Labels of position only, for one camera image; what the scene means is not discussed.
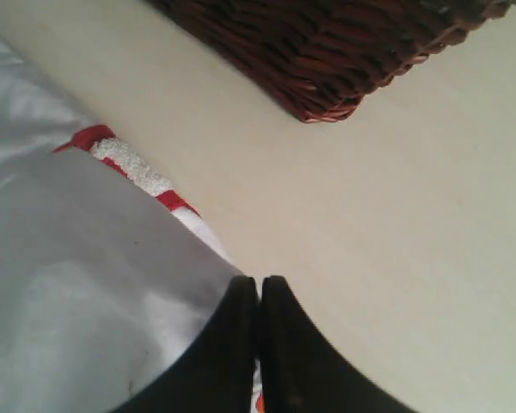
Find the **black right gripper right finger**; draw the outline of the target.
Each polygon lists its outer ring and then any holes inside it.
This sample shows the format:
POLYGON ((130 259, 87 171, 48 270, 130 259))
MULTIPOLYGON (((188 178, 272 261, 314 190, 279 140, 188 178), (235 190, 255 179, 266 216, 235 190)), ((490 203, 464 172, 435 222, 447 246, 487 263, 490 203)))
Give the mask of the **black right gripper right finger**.
POLYGON ((266 412, 412 411, 330 344, 281 276, 263 281, 259 332, 266 412))

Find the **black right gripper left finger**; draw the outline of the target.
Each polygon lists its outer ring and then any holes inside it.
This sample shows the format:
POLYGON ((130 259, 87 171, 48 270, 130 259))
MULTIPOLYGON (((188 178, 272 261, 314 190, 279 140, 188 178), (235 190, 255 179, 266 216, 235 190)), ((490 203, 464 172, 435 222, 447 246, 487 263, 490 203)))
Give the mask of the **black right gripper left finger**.
POLYGON ((255 370, 255 281, 236 276, 183 355, 119 406, 125 413, 248 412, 255 370))

